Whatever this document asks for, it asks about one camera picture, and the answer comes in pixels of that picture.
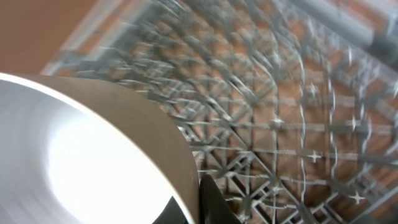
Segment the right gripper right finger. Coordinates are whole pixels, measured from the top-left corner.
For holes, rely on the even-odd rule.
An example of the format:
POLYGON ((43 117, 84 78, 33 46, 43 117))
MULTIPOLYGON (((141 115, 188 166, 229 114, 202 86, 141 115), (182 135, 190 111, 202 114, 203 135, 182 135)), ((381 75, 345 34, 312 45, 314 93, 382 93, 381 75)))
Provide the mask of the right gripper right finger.
POLYGON ((205 174, 201 177, 199 196, 202 224, 241 224, 211 175, 205 174))

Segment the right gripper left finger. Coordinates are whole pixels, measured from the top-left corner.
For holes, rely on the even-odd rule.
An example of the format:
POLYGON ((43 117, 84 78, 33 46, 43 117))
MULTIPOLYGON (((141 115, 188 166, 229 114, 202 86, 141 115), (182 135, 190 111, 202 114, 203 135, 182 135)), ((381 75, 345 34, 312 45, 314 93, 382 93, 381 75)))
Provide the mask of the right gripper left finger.
POLYGON ((188 224, 188 222, 178 203, 171 197, 162 213, 152 224, 188 224))

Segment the grey bowl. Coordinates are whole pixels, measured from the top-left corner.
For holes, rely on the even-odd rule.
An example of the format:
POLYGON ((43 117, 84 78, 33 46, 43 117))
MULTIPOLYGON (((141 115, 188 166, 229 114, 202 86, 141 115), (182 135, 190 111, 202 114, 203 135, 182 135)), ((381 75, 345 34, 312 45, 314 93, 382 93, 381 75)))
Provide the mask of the grey bowl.
POLYGON ((1 74, 2 223, 200 221, 198 174, 153 102, 95 79, 1 74))

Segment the grey dishwasher rack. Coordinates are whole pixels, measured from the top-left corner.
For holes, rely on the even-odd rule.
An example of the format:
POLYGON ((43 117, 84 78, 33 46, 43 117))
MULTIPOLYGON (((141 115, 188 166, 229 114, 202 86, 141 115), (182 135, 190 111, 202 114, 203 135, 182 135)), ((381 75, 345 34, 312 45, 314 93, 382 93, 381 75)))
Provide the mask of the grey dishwasher rack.
POLYGON ((243 223, 397 222, 397 47, 360 1, 99 1, 45 75, 156 102, 243 223))

